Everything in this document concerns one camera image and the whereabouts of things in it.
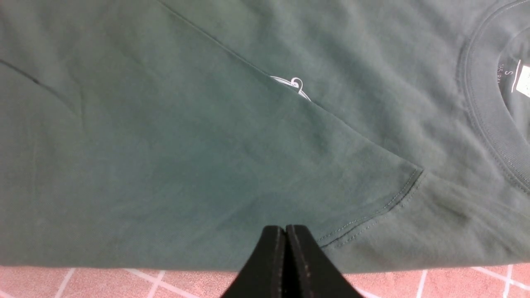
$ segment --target ribbed neckline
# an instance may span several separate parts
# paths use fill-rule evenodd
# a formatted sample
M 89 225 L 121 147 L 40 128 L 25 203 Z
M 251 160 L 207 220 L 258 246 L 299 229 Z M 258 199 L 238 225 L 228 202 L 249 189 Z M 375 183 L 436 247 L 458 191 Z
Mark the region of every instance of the ribbed neckline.
M 530 0 L 491 14 L 464 53 L 464 84 L 470 114 L 510 180 L 530 194 L 530 144 L 517 129 L 497 86 L 497 63 L 508 42 L 530 27 Z

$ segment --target grout line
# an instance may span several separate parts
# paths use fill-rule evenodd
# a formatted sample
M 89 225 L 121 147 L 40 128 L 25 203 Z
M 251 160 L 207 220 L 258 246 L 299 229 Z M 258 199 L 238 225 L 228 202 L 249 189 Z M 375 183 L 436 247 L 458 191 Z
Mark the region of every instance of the grout line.
M 372 294 L 372 293 L 368 293 L 368 292 L 366 292 L 366 291 L 364 291 L 364 290 L 361 290 L 361 289 L 359 289 L 359 288 L 355 288 L 355 290 L 356 290 L 357 292 L 359 292 L 359 294 L 361 294 L 361 295 L 364 296 L 365 298 L 381 298 L 381 297 L 379 297 L 379 296 L 376 296 L 376 295 L 374 295 L 374 294 Z
M 506 284 L 504 285 L 504 293 L 502 295 L 503 298 L 508 298 L 508 293 L 510 292 L 511 272 L 513 271 L 513 269 L 513 265 L 508 265 L 508 272 L 506 273 Z
M 485 268 L 482 268 L 482 267 L 471 267 L 471 268 L 474 269 L 474 270 L 477 270 L 478 272 L 482 272 L 482 273 L 484 273 L 484 274 L 487 274 L 487 275 L 489 275 L 489 276 L 491 276 L 491 277 L 498 278 L 498 279 L 500 279 L 501 281 L 504 281 L 504 282 L 510 283 L 511 285 L 518 286 L 518 287 L 520 287 L 520 288 L 522 288 L 522 289 L 524 289 L 524 290 L 530 290 L 530 286 L 527 286 L 527 285 L 525 285 L 525 284 L 523 284 L 523 283 L 520 283 L 520 282 L 518 282 L 518 281 L 515 281 L 515 280 L 513 280 L 513 279 L 506 278 L 506 276 L 502 276 L 502 275 L 500 275 L 500 274 L 498 274 L 498 273 L 495 273 L 495 272 L 489 271 L 489 270 L 487 270 L 487 269 L 485 269 Z
M 70 268 L 68 273 L 65 275 L 65 278 L 63 279 L 63 282 L 61 283 L 61 286 L 59 287 L 59 290 L 57 291 L 57 294 L 55 294 L 55 298 L 61 298 L 63 295 L 63 292 L 66 288 L 66 285 L 68 284 L 68 281 L 72 277 L 72 274 L 74 274 L 75 268 Z
M 147 273 L 143 273 L 142 271 L 140 271 L 138 269 L 124 269 L 124 270 L 128 271 L 128 272 L 130 272 L 130 273 L 132 273 L 132 274 L 134 274 L 134 275 L 136 275 L 138 277 L 141 277 L 141 278 L 143 278 L 143 279 L 145 279 L 147 281 L 150 281 L 152 283 L 156 283 L 157 282 L 156 278 L 154 278 L 153 276 L 151 276 L 151 275 L 149 275 Z M 171 291 L 171 292 L 173 292 L 175 294 L 179 294 L 179 295 L 183 296 L 184 298 L 200 298 L 200 297 L 195 296 L 195 295 L 193 295 L 191 293 L 188 293 L 188 292 L 186 292 L 186 291 L 184 291 L 182 289 L 179 289 L 179 288 L 177 288 L 177 287 L 175 287 L 173 285 L 170 285 L 170 284 L 168 284 L 168 283 L 166 283 L 164 281 L 160 281 L 158 286 L 163 287 L 166 290 L 169 290 L 169 291 Z
M 0 297 L 2 297 L 2 298 L 15 298 L 15 297 L 7 294 L 6 292 L 2 292 L 1 290 L 0 290 Z
M 423 286 L 425 286 L 425 279 L 427 279 L 427 270 L 423 270 L 421 272 L 420 285 L 418 286 L 416 298 L 421 298 L 421 295 L 423 294 Z
M 162 281 L 162 278 L 164 278 L 164 274 L 165 274 L 164 270 L 159 272 L 159 274 L 158 274 L 158 276 L 156 278 L 156 281 L 153 283 L 153 286 L 151 287 L 151 290 L 149 291 L 149 294 L 147 295 L 147 298 L 153 298 L 154 297 L 154 295 L 156 293 L 156 289 L 158 289 L 158 285 Z

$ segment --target hanger logo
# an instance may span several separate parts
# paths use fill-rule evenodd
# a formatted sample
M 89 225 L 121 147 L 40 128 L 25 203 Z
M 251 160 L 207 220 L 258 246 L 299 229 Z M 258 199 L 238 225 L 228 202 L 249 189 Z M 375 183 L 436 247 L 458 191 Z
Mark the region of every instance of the hanger logo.
M 307 94 L 305 94 L 305 92 L 302 90 L 304 83 L 302 82 L 302 80 L 300 80 L 300 78 L 293 77 L 290 81 L 288 81 L 284 78 L 277 77 L 277 76 L 270 76 L 270 77 L 275 79 L 277 82 L 296 88 L 298 91 L 298 94 L 300 94 L 303 98 L 307 99 L 308 101 L 312 102 L 311 99 L 309 99 L 309 96 L 307 96 Z

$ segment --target wrinkle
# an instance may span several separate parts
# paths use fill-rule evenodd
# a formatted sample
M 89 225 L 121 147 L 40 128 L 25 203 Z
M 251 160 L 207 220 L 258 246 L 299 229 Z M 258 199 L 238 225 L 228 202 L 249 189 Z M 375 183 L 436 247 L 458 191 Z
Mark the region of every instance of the wrinkle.
M 0 58 L 0 64 L 2 65 L 5 65 L 7 68 L 19 73 L 20 75 L 26 77 L 27 79 L 31 80 L 33 83 L 35 83 L 36 85 L 38 85 L 39 87 L 43 88 L 44 90 L 46 90 L 49 94 L 53 95 L 58 101 L 60 101 L 72 114 L 74 115 L 77 115 L 76 112 L 75 112 L 75 107 L 68 102 L 68 100 L 66 100 L 66 98 L 60 94 L 59 92 L 55 91 L 53 88 L 51 88 L 50 86 L 47 86 L 45 84 L 43 84 L 42 82 L 40 82 L 37 78 L 35 78 L 34 76 L 30 75 L 29 73 L 21 70 L 20 68 L 14 66 L 13 64 L 3 60 Z

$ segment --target stitching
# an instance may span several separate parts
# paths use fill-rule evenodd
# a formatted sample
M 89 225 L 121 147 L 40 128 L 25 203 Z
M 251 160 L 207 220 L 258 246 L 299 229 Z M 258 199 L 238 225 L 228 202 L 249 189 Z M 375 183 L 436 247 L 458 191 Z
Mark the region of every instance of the stitching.
M 403 186 L 403 188 L 400 190 L 400 192 L 398 192 L 398 194 L 395 195 L 395 196 L 392 198 L 392 200 L 390 200 L 390 202 L 388 202 L 384 207 L 382 207 L 381 209 L 377 210 L 376 212 L 374 212 L 374 213 L 372 213 L 372 214 L 370 214 L 370 215 L 367 215 L 367 216 L 364 216 L 364 217 L 359 218 L 359 219 L 357 219 L 357 220 L 354 220 L 354 221 L 352 221 L 352 222 L 349 222 L 348 224 L 346 224 L 345 226 L 341 227 L 340 229 L 338 229 L 338 230 L 336 230 L 336 231 L 333 231 L 333 232 L 327 234 L 326 236 L 323 236 L 323 237 L 319 238 L 319 239 L 317 240 L 317 242 L 318 242 L 318 241 L 321 241 L 322 239 L 325 239 L 325 238 L 327 238 L 327 237 L 329 237 L 329 236 L 331 236 L 331 235 L 333 235 L 333 234 L 335 234 L 335 233 L 337 233 L 337 232 L 339 232 L 339 231 L 344 230 L 346 227 L 348 227 L 348 226 L 351 225 L 351 224 L 354 224 L 354 223 L 356 223 L 356 222 L 359 222 L 359 221 L 362 221 L 362 220 L 365 220 L 365 219 L 372 218 L 372 217 L 375 216 L 377 213 L 383 211 L 386 207 L 388 207 L 390 204 L 392 204 L 392 202 L 394 202 L 394 201 L 396 200 L 396 198 L 397 198 L 397 197 L 398 197 L 398 196 L 399 196 L 399 195 L 400 195 L 400 194 L 401 194 L 401 193 L 407 188 L 407 186 L 410 184 L 410 181 L 412 180 L 412 178 L 414 177 L 414 175 L 416 174 L 416 172 L 418 172 L 417 169 L 414 170 L 414 172 L 412 173 L 412 175 L 410 175 L 409 179 L 407 180 L 407 184 L 405 184 L 405 186 Z
M 470 95 L 469 93 L 469 88 L 468 88 L 468 85 L 470 83 L 470 78 L 467 74 L 467 70 L 469 69 L 468 67 L 468 64 L 471 62 L 471 60 L 469 59 L 469 56 L 472 56 L 475 51 L 476 51 L 476 47 L 475 47 L 475 41 L 477 39 L 480 39 L 483 34 L 484 34 L 484 29 L 486 28 L 486 26 L 491 22 L 493 21 L 494 19 L 496 19 L 498 16 L 500 16 L 501 12 L 503 11 L 506 11 L 508 9 L 511 9 L 515 6 L 518 6 L 518 5 L 521 5 L 521 4 L 524 4 L 524 3 L 527 3 L 528 0 L 526 1 L 523 1 L 523 2 L 519 2 L 519 3 L 516 3 L 516 4 L 513 4 L 513 5 L 510 5 L 510 6 L 505 6 L 505 7 L 501 7 L 499 8 L 498 10 L 496 10 L 495 12 L 493 12 L 492 15 L 490 15 L 490 17 L 488 19 L 486 19 L 480 26 L 479 26 L 479 30 L 480 30 L 480 33 L 478 33 L 477 36 L 473 37 L 468 45 L 468 50 L 467 50 L 467 53 L 466 55 L 463 57 L 463 62 L 462 62 L 462 66 L 461 67 L 465 67 L 463 69 L 463 82 L 464 82 L 464 94 L 466 95 L 466 100 L 464 101 L 466 106 L 468 107 L 469 111 L 470 111 L 470 116 L 472 118 L 472 120 L 470 121 L 471 122 L 471 125 L 473 127 L 473 129 L 479 133 L 479 136 L 483 139 L 483 141 L 487 144 L 487 148 L 488 148 L 488 151 L 492 154 L 493 158 L 495 159 L 496 163 L 500 166 L 501 170 L 505 173 L 505 175 L 507 176 L 507 178 L 512 182 L 512 185 L 514 185 L 515 187 L 517 187 L 518 189 L 520 189 L 522 192 L 524 192 L 525 194 L 527 195 L 530 195 L 530 193 L 525 190 L 524 188 L 522 188 L 520 186 L 520 184 L 522 184 L 521 181 L 518 180 L 518 177 L 516 175 L 512 173 L 510 173 L 511 170 L 514 170 L 516 173 L 519 174 L 519 176 L 528 184 L 530 184 L 530 182 L 514 167 L 514 165 L 512 164 L 512 162 L 510 162 L 509 158 L 500 153 L 500 152 L 497 152 L 497 150 L 495 150 L 493 148 L 493 146 L 491 145 L 491 142 L 489 141 L 486 133 L 488 133 L 489 131 L 487 129 L 485 129 L 482 124 L 481 124 L 481 120 L 475 115 L 475 110 L 473 108 L 473 100 L 472 100 L 472 96 Z M 498 155 L 502 156 L 505 161 L 511 166 L 511 168 L 508 168 L 508 170 L 506 169 L 506 165 L 503 163 L 503 161 L 499 160 L 498 158 Z
M 517 3 L 517 4 L 514 4 L 514 5 L 511 5 L 511 6 L 509 6 L 509 7 L 504 8 L 504 9 L 501 8 L 500 10 L 498 10 L 498 13 L 497 13 L 494 17 L 492 17 L 490 20 L 488 20 L 488 24 L 491 23 L 493 20 L 495 20 L 498 16 L 500 16 L 500 15 L 501 15 L 501 12 L 506 11 L 506 10 L 509 10 L 509 9 L 515 7 L 515 6 L 518 6 L 518 5 L 524 4 L 524 3 L 526 3 L 526 2 L 528 2 L 528 0 L 527 0 L 527 1 L 520 2 L 520 3 Z M 482 36 L 484 35 L 484 32 L 485 32 L 485 26 L 482 28 L 480 34 L 477 36 L 476 39 L 480 39 L 480 38 L 482 38 Z M 473 46 L 473 49 L 472 49 L 472 51 L 471 51 L 471 56 L 473 56 L 473 54 L 475 54 L 475 51 L 476 51 L 476 47 Z M 526 178 L 525 178 L 525 177 L 524 177 L 524 176 L 523 176 L 523 175 L 522 175 L 522 174 L 521 174 L 521 173 L 520 173 L 520 172 L 514 167 L 514 165 L 510 162 L 510 160 L 508 159 L 508 157 L 507 157 L 506 155 L 504 155 L 504 154 L 502 154 L 502 153 L 500 153 L 500 152 L 498 152 L 498 154 L 501 155 L 502 157 L 504 157 L 504 158 L 506 159 L 506 162 L 508 162 L 508 164 L 511 165 L 511 167 L 513 168 L 513 170 L 514 170 L 516 173 L 518 173 L 518 174 L 521 176 L 521 178 L 522 178 L 526 183 L 529 183 L 529 184 L 530 184 L 530 182 L 528 182 L 528 180 L 527 180 L 527 179 L 526 179 Z
M 414 197 L 414 194 L 415 194 L 416 191 L 420 188 L 420 185 L 421 185 L 421 183 L 423 182 L 423 180 L 425 179 L 426 176 L 427 176 L 427 175 L 425 174 L 425 176 L 423 176 L 423 177 L 421 178 L 421 180 L 418 181 L 418 186 L 417 186 L 416 189 L 410 194 L 409 198 L 408 198 L 405 202 L 403 202 L 403 204 L 402 204 L 401 206 L 399 206 L 399 210 L 403 209 L 403 208 L 404 208 L 404 207 L 405 207 L 405 206 L 406 206 L 406 205 L 412 200 L 412 198 Z M 345 242 L 343 242 L 343 243 L 337 245 L 336 248 L 339 248 L 339 247 L 345 245 L 346 243 L 352 241 L 352 240 L 355 239 L 357 236 L 359 236 L 359 235 L 361 235 L 362 233 L 364 233 L 366 230 L 370 229 L 370 228 L 373 227 L 374 225 L 376 225 L 376 224 L 378 224 L 379 222 L 381 222 L 381 220 L 384 219 L 384 216 L 387 216 L 387 215 L 388 215 L 388 213 L 385 213 L 384 215 L 382 215 L 383 218 L 380 218 L 379 221 L 374 221 L 373 224 L 371 224 L 371 225 L 367 226 L 366 228 L 360 230 L 357 234 L 351 236 L 351 237 L 348 238 Z

